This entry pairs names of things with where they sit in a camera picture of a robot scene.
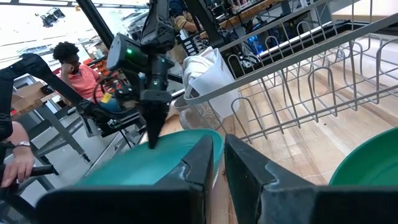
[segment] pink shirt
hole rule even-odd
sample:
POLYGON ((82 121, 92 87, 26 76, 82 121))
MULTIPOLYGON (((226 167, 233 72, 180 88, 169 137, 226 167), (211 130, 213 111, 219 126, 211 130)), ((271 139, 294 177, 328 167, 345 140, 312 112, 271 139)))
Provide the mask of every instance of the pink shirt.
MULTIPOLYGON (((94 96, 94 89, 97 85, 98 73, 87 65, 80 65, 79 74, 69 74, 70 82, 72 83, 75 91, 84 99, 92 100, 94 96)), ((101 87, 98 85, 96 91, 97 100, 101 100, 104 94, 101 87)))

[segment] curly hair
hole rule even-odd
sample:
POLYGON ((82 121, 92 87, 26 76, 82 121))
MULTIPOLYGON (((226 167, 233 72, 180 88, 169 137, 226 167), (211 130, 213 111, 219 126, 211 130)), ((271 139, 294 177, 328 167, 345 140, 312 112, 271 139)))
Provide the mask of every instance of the curly hair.
POLYGON ((75 44, 69 43, 67 41, 59 42, 54 48, 52 57, 62 63, 66 59, 76 55, 77 52, 79 52, 79 49, 75 46, 75 44))

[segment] wristwatch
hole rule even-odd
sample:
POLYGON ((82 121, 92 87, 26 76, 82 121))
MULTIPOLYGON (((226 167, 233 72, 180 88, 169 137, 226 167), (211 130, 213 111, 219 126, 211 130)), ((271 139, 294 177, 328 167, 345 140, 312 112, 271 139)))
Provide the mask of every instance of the wristwatch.
POLYGON ((27 141, 21 141, 21 142, 19 142, 18 144, 16 144, 16 145, 15 145, 15 147, 18 147, 18 146, 26 146, 26 147, 30 147, 30 142, 27 142, 27 141))

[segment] green plate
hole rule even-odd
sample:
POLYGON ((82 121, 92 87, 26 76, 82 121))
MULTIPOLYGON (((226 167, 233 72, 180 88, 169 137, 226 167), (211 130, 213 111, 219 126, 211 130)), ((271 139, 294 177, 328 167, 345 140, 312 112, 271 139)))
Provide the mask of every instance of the green plate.
POLYGON ((398 185, 398 128, 357 147, 338 166, 330 185, 398 185))
POLYGON ((149 149, 147 142, 140 144, 115 156, 77 185, 152 185, 168 174, 204 135, 213 138, 216 175, 224 149, 223 138, 210 129, 195 129, 162 136, 155 149, 149 149))

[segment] black handle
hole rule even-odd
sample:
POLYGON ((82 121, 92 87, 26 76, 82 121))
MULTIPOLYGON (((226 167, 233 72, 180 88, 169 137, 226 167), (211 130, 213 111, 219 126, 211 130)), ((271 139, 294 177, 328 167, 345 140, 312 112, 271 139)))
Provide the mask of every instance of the black handle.
POLYGON ((55 172, 53 165, 46 165, 40 167, 33 167, 32 173, 30 174, 31 177, 38 176, 38 175, 46 175, 46 174, 53 174, 55 172))

